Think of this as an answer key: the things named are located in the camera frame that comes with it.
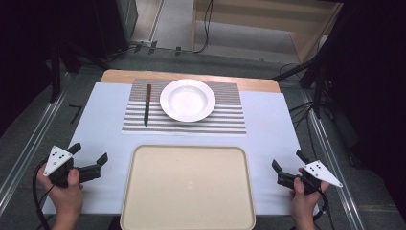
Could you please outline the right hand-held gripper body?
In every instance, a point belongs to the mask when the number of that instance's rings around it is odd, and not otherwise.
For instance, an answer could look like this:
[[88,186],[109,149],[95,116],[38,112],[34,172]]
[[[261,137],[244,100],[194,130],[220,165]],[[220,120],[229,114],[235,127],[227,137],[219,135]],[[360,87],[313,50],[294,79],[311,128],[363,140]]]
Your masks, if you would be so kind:
[[277,183],[279,185],[293,189],[296,178],[300,178],[304,183],[306,195],[317,192],[321,188],[322,181],[339,188],[343,187],[338,178],[320,160],[305,164],[303,171],[297,175],[284,172],[281,166],[277,165]]

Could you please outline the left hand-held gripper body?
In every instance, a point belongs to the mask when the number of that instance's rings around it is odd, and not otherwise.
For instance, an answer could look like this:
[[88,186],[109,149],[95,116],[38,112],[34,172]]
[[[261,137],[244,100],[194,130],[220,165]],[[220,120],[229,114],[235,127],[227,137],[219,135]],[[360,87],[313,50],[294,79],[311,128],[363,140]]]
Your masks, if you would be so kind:
[[[48,157],[43,175],[51,180],[53,185],[60,188],[68,187],[69,171],[75,168],[74,154],[67,149],[53,146]],[[87,182],[101,177],[101,168],[97,163],[78,168],[79,183]]]

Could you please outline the person's right hand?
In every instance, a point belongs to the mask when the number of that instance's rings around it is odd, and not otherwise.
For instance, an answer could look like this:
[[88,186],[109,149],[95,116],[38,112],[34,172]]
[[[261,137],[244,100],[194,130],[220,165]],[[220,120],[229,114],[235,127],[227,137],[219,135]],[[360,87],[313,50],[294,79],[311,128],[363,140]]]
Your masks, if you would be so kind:
[[291,217],[294,224],[298,222],[313,222],[313,211],[320,199],[319,193],[305,194],[305,187],[299,177],[294,179],[294,189],[290,191],[293,196]]

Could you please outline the person's left hand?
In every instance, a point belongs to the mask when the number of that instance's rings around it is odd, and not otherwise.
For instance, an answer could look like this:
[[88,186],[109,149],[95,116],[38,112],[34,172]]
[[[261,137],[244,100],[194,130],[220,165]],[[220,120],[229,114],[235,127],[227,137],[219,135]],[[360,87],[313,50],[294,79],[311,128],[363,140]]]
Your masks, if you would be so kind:
[[50,198],[56,208],[56,216],[80,216],[83,206],[83,186],[79,183],[79,171],[72,169],[68,174],[67,188],[52,188],[53,184],[43,175],[46,165],[43,164],[37,173],[37,180],[50,191]]

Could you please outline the white table sheet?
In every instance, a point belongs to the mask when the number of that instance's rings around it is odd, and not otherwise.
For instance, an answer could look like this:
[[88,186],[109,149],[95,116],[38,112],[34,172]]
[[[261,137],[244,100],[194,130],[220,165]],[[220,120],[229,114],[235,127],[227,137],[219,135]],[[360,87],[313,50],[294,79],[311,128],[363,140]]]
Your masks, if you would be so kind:
[[94,164],[104,153],[108,156],[101,177],[84,185],[83,213],[121,212],[128,168],[137,147],[194,145],[243,149],[257,214],[289,214],[290,195],[287,188],[277,183],[272,161],[279,162],[287,173],[295,173],[303,163],[296,155],[300,144],[283,94],[239,90],[246,125],[244,136],[124,134],[122,126],[131,86],[96,83],[71,139],[81,144],[74,156],[78,167]]

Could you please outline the striped placemat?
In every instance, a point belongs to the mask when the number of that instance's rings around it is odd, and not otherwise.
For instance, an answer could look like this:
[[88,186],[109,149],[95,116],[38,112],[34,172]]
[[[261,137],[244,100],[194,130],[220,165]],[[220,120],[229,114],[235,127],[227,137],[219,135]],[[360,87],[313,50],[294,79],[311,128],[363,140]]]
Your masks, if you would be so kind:
[[[167,134],[244,136],[245,118],[239,90],[229,82],[202,81],[212,88],[216,103],[214,111],[205,119],[185,123],[169,117],[160,105],[160,95],[165,86],[174,80],[136,80],[133,82],[124,114],[124,134]],[[144,126],[147,84],[151,84],[148,126]]]

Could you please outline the black metal stand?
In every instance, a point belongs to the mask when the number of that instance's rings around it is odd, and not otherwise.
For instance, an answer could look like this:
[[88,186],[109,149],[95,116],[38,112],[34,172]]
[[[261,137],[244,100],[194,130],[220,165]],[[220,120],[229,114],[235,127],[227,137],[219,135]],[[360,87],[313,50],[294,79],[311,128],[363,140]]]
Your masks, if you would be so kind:
[[315,92],[313,100],[310,102],[310,107],[313,109],[316,117],[320,119],[323,84],[327,74],[327,68],[323,64],[323,58],[320,54],[315,55],[312,59],[303,64],[299,64],[296,67],[277,75],[273,78],[273,81],[285,80],[290,76],[296,75],[302,71],[304,71],[304,75],[300,79],[299,85],[302,89],[308,89],[312,84],[315,84]]
[[63,62],[69,72],[77,73],[79,71],[80,65],[77,61],[76,55],[87,58],[92,63],[99,66],[102,70],[110,69],[109,65],[102,62],[91,52],[80,47],[73,41],[56,40],[51,46],[52,96],[50,99],[50,103],[54,103],[57,97],[61,94],[60,63]]

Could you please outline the beige plastic tray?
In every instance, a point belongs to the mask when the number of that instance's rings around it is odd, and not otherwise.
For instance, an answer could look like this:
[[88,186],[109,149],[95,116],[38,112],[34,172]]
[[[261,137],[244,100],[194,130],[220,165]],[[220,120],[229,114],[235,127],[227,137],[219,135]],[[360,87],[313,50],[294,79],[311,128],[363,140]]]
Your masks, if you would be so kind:
[[255,224],[242,149],[135,149],[120,220],[123,230],[252,230]]

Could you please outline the white deep plate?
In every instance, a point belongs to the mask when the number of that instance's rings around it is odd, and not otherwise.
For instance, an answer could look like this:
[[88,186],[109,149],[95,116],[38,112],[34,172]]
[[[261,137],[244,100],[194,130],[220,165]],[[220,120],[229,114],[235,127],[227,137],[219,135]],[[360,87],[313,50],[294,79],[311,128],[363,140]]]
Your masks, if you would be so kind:
[[160,95],[163,111],[185,123],[205,119],[214,111],[215,103],[214,91],[200,80],[175,80],[165,86]]

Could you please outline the grey cabinet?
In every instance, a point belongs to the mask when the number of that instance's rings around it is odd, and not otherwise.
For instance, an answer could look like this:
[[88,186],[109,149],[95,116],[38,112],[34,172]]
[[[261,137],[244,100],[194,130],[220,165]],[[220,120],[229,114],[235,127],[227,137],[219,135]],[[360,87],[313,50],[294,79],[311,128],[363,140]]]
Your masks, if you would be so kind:
[[116,0],[116,3],[124,30],[124,38],[129,41],[138,20],[136,0]]

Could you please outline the light wooden shelf unit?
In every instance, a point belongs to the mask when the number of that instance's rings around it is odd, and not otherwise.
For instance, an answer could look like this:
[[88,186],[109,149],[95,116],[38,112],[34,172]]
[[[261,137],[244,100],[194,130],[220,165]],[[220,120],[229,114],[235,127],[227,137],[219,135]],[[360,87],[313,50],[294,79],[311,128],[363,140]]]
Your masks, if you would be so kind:
[[290,32],[300,63],[311,59],[344,6],[328,0],[193,0],[192,47],[196,22],[204,20],[210,3],[212,22]]

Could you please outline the aluminium floor rail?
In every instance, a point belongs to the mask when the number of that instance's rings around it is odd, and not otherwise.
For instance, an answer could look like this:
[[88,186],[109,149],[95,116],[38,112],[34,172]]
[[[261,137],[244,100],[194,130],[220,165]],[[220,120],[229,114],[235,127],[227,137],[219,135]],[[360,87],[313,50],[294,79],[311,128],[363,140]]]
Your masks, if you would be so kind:
[[342,174],[340,166],[335,157],[335,152],[327,138],[325,127],[321,119],[319,119],[314,112],[310,113],[310,121],[315,130],[316,136],[319,140],[322,153],[326,159],[328,168],[333,172],[333,174],[342,182],[343,186],[337,188],[336,191],[340,197],[344,212],[346,213],[347,219],[350,224],[351,230],[365,230],[364,223],[359,215],[358,209],[356,207],[355,201],[352,197],[351,191],[348,188],[346,178]]
[[46,106],[29,141],[21,151],[4,183],[0,186],[0,216],[6,210],[14,191],[28,169],[40,142],[48,131],[65,97],[66,91],[62,91],[53,103]]

